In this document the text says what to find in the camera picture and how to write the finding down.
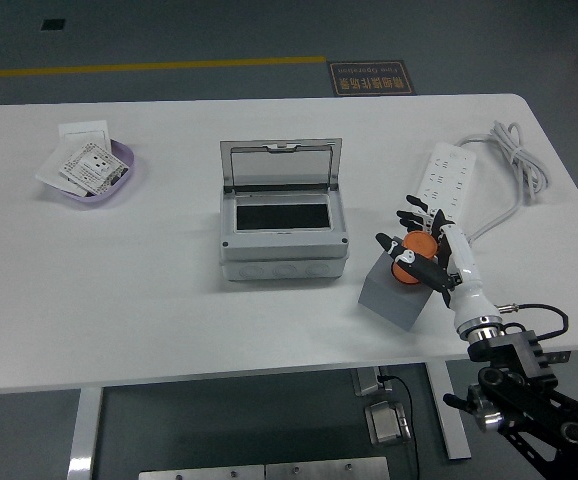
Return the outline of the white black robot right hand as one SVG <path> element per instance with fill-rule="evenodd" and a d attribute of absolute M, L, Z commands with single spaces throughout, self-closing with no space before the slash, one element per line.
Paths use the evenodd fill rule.
<path fill-rule="evenodd" d="M 474 344 L 500 336 L 501 313 L 484 294 L 482 277 L 464 232 L 443 210 L 431 208 L 412 195 L 406 200 L 417 210 L 397 211 L 400 224 L 408 235 L 428 238 L 433 253 L 425 255 L 403 239 L 378 233 L 375 238 L 392 264 L 441 294 L 454 312 L 454 327 L 462 340 Z"/>

